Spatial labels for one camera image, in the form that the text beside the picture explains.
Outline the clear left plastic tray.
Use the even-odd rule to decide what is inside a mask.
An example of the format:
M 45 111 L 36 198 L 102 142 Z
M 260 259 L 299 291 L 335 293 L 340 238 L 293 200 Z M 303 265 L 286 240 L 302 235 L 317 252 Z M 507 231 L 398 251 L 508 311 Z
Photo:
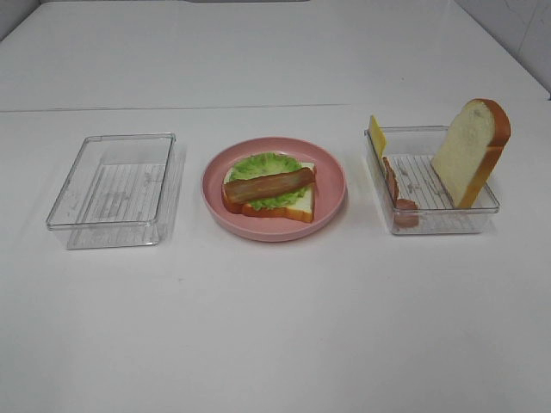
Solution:
M 88 137 L 46 228 L 68 250 L 156 245 L 171 233 L 182 167 L 172 133 Z

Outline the bread slice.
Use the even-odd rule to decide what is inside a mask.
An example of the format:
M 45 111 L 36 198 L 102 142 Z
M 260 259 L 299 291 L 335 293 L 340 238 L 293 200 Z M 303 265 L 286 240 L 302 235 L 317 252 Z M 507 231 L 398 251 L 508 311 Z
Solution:
M 261 153 L 235 163 L 223 178 L 222 201 L 230 213 L 256 218 L 285 218 L 300 222 L 313 221 L 315 206 L 315 182 L 294 192 L 280 194 L 274 198 L 252 200 L 237 204 L 228 200 L 224 186 L 236 180 L 248 180 L 259 176 L 289 173 L 307 168 L 316 176 L 314 163 L 300 162 L 293 157 L 271 152 Z
M 471 207 L 511 136 L 506 112 L 490 99 L 467 102 L 451 122 L 431 166 L 454 207 Z

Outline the pink round plate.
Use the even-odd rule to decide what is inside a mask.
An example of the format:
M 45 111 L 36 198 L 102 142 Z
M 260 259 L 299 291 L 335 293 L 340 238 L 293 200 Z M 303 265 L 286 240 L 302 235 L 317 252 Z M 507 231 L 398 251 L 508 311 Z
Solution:
M 240 159 L 262 152 L 280 152 L 316 167 L 313 221 L 303 223 L 285 218 L 253 218 L 226 210 L 222 182 L 226 172 Z M 327 225 L 339 212 L 347 194 L 344 170 L 328 151 L 313 143 L 285 137 L 262 137 L 232 145 L 216 155 L 201 179 L 201 191 L 214 220 L 228 231 L 261 242 L 284 242 L 306 237 Z

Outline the clear plastic tray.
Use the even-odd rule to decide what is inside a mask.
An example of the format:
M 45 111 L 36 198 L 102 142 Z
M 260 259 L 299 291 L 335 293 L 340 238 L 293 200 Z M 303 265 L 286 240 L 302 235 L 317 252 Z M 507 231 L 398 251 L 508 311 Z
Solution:
M 430 161 L 444 141 L 446 126 L 384 126 L 387 157 L 399 183 L 399 197 L 414 200 L 418 204 L 419 224 L 412 228 L 400 228 L 394 223 L 393 207 L 386 172 L 382 161 L 375 154 L 368 131 L 367 165 L 381 203 L 388 230 L 398 236 L 475 234 L 484 231 L 493 214 L 499 211 L 499 203 L 489 186 L 479 192 L 469 209 L 457 209 L 441 184 Z
M 88 137 L 46 228 L 68 250 L 156 245 L 171 233 L 182 167 L 172 133 Z

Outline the bacon strip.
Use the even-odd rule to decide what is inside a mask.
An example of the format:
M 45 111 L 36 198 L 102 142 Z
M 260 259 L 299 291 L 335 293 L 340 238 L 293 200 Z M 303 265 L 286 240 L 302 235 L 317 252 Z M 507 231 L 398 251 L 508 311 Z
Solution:
M 230 202 L 243 204 L 294 192 L 313 182 L 313 170 L 303 167 L 292 172 L 234 180 L 225 183 L 223 188 Z
M 400 228 L 412 228 L 419 224 L 417 215 L 418 204 L 414 200 L 399 197 L 399 183 L 387 157 L 382 158 L 386 172 L 386 182 L 393 207 L 396 212 L 393 214 L 394 223 Z

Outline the green lettuce leaf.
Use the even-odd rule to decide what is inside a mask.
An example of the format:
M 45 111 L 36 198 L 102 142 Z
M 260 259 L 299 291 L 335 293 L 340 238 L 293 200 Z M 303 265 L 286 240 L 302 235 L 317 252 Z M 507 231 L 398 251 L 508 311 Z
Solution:
M 235 163 L 227 172 L 223 183 L 238 179 L 248 180 L 259 176 L 267 176 L 285 172 L 292 172 L 307 167 L 313 170 L 313 163 L 300 162 L 293 157 L 281 153 L 264 152 L 244 158 Z M 252 200 L 245 206 L 255 211 L 273 210 L 288 207 L 312 211 L 313 191 L 311 186 L 305 186 L 294 192 L 281 194 L 276 197 L 261 200 Z

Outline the clear right plastic tray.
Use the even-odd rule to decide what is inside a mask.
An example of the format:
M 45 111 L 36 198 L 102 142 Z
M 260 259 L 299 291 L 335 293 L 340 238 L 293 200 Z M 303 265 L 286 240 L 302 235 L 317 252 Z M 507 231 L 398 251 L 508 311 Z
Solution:
M 399 197 L 414 200 L 418 204 L 419 224 L 412 228 L 400 228 L 394 223 L 393 207 L 386 172 L 382 161 L 375 154 L 368 131 L 367 165 L 381 203 L 388 230 L 398 236 L 475 234 L 484 231 L 493 214 L 499 211 L 499 203 L 489 186 L 479 192 L 469 209 L 457 209 L 441 184 L 430 161 L 444 141 L 446 126 L 384 126 L 387 157 L 399 183 Z

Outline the yellow cheese slice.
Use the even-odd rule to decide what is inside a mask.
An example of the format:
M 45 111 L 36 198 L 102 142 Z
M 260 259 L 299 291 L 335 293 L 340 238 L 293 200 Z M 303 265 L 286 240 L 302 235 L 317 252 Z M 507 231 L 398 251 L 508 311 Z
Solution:
M 387 145 L 387 139 L 374 115 L 371 115 L 369 118 L 368 133 L 375 149 L 375 154 L 382 160 Z

